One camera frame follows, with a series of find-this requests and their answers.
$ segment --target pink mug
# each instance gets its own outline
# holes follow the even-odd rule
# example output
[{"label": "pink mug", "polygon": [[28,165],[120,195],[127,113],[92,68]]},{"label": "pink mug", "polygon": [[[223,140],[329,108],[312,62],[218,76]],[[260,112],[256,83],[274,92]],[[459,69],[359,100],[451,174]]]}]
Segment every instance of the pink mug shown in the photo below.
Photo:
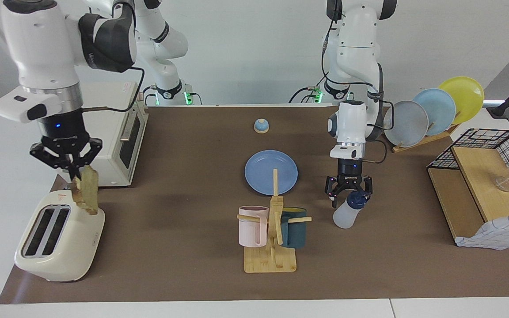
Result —
[{"label": "pink mug", "polygon": [[259,218],[259,222],[239,220],[239,244],[245,247],[266,245],[268,208],[246,205],[239,208],[239,214]]}]

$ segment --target wire basket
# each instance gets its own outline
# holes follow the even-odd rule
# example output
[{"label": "wire basket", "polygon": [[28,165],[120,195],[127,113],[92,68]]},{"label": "wire basket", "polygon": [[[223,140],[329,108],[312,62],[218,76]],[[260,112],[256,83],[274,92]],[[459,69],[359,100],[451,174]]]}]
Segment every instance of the wire basket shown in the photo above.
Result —
[{"label": "wire basket", "polygon": [[452,147],[496,149],[509,167],[509,130],[469,129],[428,165],[428,169],[459,170]]}]

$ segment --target plate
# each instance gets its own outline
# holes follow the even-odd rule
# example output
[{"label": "plate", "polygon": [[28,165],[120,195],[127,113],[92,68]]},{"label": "plate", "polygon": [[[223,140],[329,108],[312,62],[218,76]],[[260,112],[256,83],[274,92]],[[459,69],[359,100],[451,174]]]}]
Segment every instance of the plate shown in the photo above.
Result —
[{"label": "plate", "polygon": [[439,88],[430,88],[420,92],[413,99],[428,113],[429,126],[427,136],[438,135],[451,127],[455,120],[455,101],[447,92]]},{"label": "plate", "polygon": [[[385,132],[396,146],[417,145],[428,131],[429,120],[424,108],[414,101],[401,101],[394,105],[394,128]],[[384,127],[392,126],[392,108],[384,116]]]},{"label": "plate", "polygon": [[464,123],[479,113],[484,104],[484,89],[466,76],[448,79],[439,85],[455,101],[457,115],[454,124]]},{"label": "plate", "polygon": [[297,166],[289,155],[280,151],[264,150],[255,153],[245,165],[245,179],[258,193],[273,195],[274,169],[278,169],[278,194],[288,192],[297,181]]}]

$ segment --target brown tabletop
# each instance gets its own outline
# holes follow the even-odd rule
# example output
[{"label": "brown tabletop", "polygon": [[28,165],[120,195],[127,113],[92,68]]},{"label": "brown tabletop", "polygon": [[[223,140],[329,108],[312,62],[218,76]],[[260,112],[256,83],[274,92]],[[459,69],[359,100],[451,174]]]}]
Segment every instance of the brown tabletop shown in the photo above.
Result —
[{"label": "brown tabletop", "polygon": [[[150,111],[133,185],[99,190],[105,227],[86,276],[47,282],[13,268],[0,303],[509,296],[509,249],[456,247],[426,166],[450,139],[365,163],[374,195],[348,230],[333,224],[325,177],[337,173],[323,108],[181,107]],[[270,121],[259,135],[253,123]],[[241,205],[270,197],[247,185],[254,153],[276,149],[299,169],[286,206],[305,207],[297,271],[245,274]],[[380,159],[380,143],[367,157]]]}]

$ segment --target light blue plate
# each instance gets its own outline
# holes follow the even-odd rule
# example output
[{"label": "light blue plate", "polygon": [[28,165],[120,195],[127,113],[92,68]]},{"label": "light blue plate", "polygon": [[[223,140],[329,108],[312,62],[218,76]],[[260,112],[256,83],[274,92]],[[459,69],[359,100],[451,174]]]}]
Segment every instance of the light blue plate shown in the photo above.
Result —
[{"label": "light blue plate", "polygon": [[431,126],[426,133],[428,136],[446,131],[455,120],[455,101],[442,89],[426,89],[414,97],[413,101],[420,104],[428,113]]},{"label": "light blue plate", "polygon": [[289,155],[264,150],[255,153],[245,166],[245,179],[252,189],[264,195],[273,195],[273,170],[278,169],[278,194],[288,192],[297,181],[297,166]]}]

